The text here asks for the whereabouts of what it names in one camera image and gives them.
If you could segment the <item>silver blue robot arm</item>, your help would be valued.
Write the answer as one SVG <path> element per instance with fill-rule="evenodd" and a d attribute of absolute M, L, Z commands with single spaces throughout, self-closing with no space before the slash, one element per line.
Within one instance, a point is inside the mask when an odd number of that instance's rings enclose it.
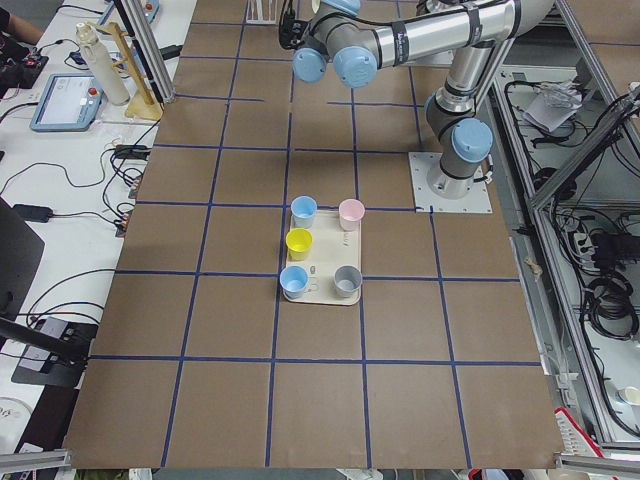
<path fill-rule="evenodd" d="M 369 85 L 386 67 L 452 51 L 444 85 L 425 104 L 426 120 L 442 147 L 427 174 L 436 195 L 458 200 L 468 194 L 479 165 L 493 145 L 489 127 L 475 118 L 511 42 L 538 25 L 550 1 L 422 1 L 417 16 L 387 22 L 360 17 L 358 1 L 320 1 L 313 18 L 282 13 L 279 41 L 294 50 L 297 79 L 315 83 L 332 66 L 351 89 Z"/>

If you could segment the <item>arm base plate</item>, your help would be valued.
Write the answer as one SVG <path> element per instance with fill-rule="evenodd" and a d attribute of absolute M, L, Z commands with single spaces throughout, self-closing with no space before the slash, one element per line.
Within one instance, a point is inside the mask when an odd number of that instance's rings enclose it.
<path fill-rule="evenodd" d="M 440 153 L 408 154 L 415 210 L 425 213 L 491 214 L 493 212 L 488 185 L 477 167 L 473 179 L 449 182 L 442 175 Z"/>

